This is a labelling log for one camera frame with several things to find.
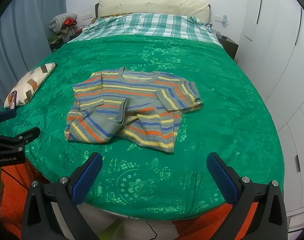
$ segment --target headboard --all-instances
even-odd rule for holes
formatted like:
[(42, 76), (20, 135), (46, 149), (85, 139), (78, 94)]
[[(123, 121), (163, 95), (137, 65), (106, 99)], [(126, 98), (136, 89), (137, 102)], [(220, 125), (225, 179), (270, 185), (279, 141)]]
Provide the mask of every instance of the headboard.
[(136, 12), (196, 16), (208, 22), (210, 4), (200, 0), (100, 0), (95, 5), (95, 17)]

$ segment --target plaid blanket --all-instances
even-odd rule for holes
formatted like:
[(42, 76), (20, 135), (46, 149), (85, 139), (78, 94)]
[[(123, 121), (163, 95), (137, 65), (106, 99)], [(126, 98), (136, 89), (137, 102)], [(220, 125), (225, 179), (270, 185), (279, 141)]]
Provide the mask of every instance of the plaid blanket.
[(120, 34), (140, 34), (210, 42), (221, 46), (211, 27), (212, 24), (203, 23), (194, 16), (133, 13), (98, 18), (95, 23), (84, 28), (83, 33), (71, 42)]

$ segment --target metal screw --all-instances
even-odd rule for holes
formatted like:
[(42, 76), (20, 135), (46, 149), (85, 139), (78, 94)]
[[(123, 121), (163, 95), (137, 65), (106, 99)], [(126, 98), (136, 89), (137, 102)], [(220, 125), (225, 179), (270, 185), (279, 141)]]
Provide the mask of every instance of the metal screw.
[(60, 183), (62, 183), (62, 184), (66, 183), (67, 181), (68, 181), (68, 178), (67, 178), (67, 177), (62, 177), (62, 178), (60, 179)]
[(249, 183), (251, 180), (250, 180), (250, 178), (249, 177), (242, 177), (242, 181), (244, 182), (244, 183)]
[(272, 184), (273, 186), (277, 187), (278, 186), (278, 182), (276, 180), (272, 180)]
[(36, 180), (34, 180), (32, 183), (31, 183), (31, 186), (32, 187), (36, 187), (38, 185), (38, 182)]

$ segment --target wardrobe handle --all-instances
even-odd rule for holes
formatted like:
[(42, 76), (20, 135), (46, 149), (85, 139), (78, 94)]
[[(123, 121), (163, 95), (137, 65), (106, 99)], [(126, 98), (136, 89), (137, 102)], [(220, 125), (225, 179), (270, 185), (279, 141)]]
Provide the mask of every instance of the wardrobe handle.
[(299, 27), (298, 27), (298, 33), (297, 33), (296, 41), (295, 41), (295, 46), (296, 46), (296, 43), (297, 43), (297, 40), (298, 40), (298, 35), (299, 35), (299, 32), (300, 32), (300, 26), (302, 24), (302, 14), (303, 14), (303, 9), (300, 8), (300, 22), (299, 22)]
[(258, 16), (257, 16), (257, 21), (256, 24), (258, 24), (258, 19), (259, 19), (259, 15), (260, 15), (260, 9), (262, 7), (262, 0), (260, 0), (260, 5), (259, 5), (259, 11), (258, 11)]
[(295, 156), (295, 164), (296, 164), (297, 173), (299, 173), (300, 172), (300, 165), (299, 165), (298, 155)]

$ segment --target white wardrobe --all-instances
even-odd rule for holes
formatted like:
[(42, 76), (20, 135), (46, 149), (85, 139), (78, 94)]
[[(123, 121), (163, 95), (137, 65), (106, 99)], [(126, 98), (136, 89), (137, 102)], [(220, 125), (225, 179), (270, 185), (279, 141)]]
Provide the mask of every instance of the white wardrobe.
[(304, 10), (299, 3), (248, 0), (235, 62), (260, 93), (277, 129), (289, 232), (297, 234), (304, 227)]

